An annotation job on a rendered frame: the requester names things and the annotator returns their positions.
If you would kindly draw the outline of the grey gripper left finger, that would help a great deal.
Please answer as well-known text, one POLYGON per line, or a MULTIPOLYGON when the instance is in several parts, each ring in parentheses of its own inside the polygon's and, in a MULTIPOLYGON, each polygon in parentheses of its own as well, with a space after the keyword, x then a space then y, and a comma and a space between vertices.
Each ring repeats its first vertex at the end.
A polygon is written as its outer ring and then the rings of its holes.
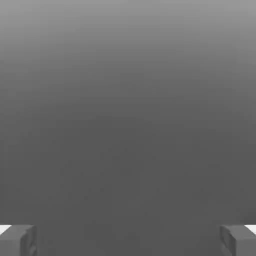
POLYGON ((0 256, 38 256, 37 226, 0 224, 0 256))

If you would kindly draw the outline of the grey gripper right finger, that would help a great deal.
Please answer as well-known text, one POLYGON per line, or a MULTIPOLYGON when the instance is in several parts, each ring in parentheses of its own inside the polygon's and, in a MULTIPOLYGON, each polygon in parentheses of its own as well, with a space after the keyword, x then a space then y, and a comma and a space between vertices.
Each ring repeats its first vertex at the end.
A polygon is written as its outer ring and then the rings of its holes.
POLYGON ((223 256, 256 256, 256 224, 221 225, 219 238, 223 256))

